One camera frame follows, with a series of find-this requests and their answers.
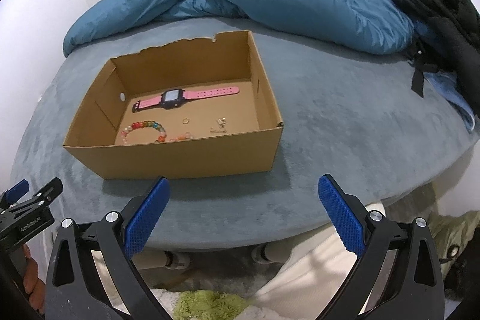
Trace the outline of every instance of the gray bed sheet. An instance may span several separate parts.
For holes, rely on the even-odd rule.
[[[64,191],[51,209],[59,222],[95,221],[121,210],[149,181],[103,180],[62,148],[97,72],[111,57],[237,29],[254,32],[285,121],[273,169],[171,181],[171,199],[149,247],[205,250],[300,234],[328,222],[317,195],[322,174],[331,173],[367,204],[429,182],[478,140],[478,128],[469,134],[429,83],[424,99],[411,91],[413,68],[400,54],[368,55],[250,20],[189,19],[149,25],[73,52],[35,109],[12,184],[25,178],[33,194],[58,176]],[[48,259],[50,233],[38,240]]]

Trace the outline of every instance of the watch face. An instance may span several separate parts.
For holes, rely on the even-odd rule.
[[[172,102],[179,98],[181,90],[170,90],[165,92],[164,102]]]

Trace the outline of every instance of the smartwatch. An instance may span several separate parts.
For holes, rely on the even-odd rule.
[[[153,109],[156,107],[161,107],[163,109],[174,109],[182,106],[189,100],[221,97],[223,95],[237,94],[239,91],[240,89],[235,86],[214,88],[213,90],[204,91],[187,91],[182,90],[181,88],[176,88],[174,90],[165,91],[163,94],[154,98],[138,100],[134,103],[131,111],[135,113],[140,112],[141,110]]]

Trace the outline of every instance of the textured blue pad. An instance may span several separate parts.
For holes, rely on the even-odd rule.
[[[363,227],[325,175],[318,181],[318,197],[347,251],[354,252],[360,258],[365,250]]]
[[[128,259],[142,252],[169,199],[170,184],[162,178],[153,186],[125,229],[123,250]]]
[[[13,186],[10,190],[7,190],[6,199],[9,205],[15,204],[20,198],[22,198],[28,190],[30,189],[30,185],[26,181],[26,179],[22,179],[19,183]]]

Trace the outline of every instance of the open brown box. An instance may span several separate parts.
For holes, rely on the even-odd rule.
[[[272,88],[249,31],[214,39],[180,40],[107,61],[83,98],[64,148],[105,179],[200,178],[268,171],[283,130]],[[132,112],[138,100],[173,88],[209,90],[238,86],[235,95],[193,100],[175,109]],[[121,100],[121,93],[126,97]],[[226,134],[217,119],[225,118]],[[158,131],[121,131],[134,122],[157,121],[167,140],[185,132],[195,138],[154,143]]]

